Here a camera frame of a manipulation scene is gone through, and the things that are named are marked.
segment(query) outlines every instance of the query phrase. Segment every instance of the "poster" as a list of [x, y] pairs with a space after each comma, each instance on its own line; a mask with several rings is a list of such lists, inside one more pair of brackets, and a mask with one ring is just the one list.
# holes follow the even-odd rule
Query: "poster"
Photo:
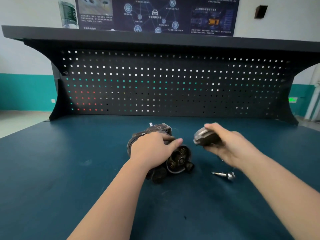
[[80, 29], [233, 36], [239, 0], [75, 0]]

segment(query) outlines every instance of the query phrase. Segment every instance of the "car part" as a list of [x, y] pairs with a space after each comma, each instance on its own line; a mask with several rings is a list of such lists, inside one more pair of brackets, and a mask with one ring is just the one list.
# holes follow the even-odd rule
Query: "car part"
[[220, 177], [226, 177], [229, 181], [233, 181], [236, 177], [234, 172], [222, 173], [222, 172], [211, 172], [212, 174], [218, 175]]
[[[127, 153], [130, 157], [131, 146], [139, 137], [144, 136], [152, 132], [166, 133], [172, 136], [172, 129], [169, 125], [165, 123], [153, 125], [149, 124], [150, 127], [146, 130], [138, 133], [134, 133], [132, 138], [129, 140], [127, 145]], [[165, 141], [164, 143], [168, 145], [171, 141]], [[194, 164], [191, 163], [191, 151], [186, 145], [180, 145], [171, 156], [161, 165], [151, 169], [147, 175], [146, 179], [151, 179], [154, 183], [162, 183], [163, 179], [169, 175], [179, 174], [183, 171], [188, 173], [192, 172], [194, 169]]]
[[200, 146], [208, 146], [210, 144], [217, 145], [222, 143], [221, 138], [217, 133], [207, 130], [205, 127], [202, 127], [194, 134], [193, 142]]

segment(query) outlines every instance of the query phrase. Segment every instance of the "water bottle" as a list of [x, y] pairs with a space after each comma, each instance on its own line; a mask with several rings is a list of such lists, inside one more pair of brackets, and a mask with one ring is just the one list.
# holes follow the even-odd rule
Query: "water bottle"
[[75, 0], [58, 0], [63, 28], [79, 28]]

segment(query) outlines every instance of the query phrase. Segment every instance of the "forearm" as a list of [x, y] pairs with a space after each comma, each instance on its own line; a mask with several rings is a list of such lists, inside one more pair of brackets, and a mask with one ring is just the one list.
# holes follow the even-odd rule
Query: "forearm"
[[126, 162], [68, 240], [129, 239], [147, 172], [131, 160]]
[[295, 239], [319, 239], [320, 193], [263, 154], [240, 169]]

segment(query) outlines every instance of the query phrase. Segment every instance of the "teal wall stripe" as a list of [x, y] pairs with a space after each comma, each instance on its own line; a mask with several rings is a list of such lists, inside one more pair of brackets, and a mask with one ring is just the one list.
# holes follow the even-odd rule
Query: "teal wall stripe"
[[[290, 103], [294, 115], [305, 116], [313, 91], [313, 85], [293, 84]], [[52, 75], [24, 75], [0, 73], [0, 110], [52, 111], [57, 92]]]
[[0, 110], [52, 111], [57, 92], [52, 75], [0, 73]]

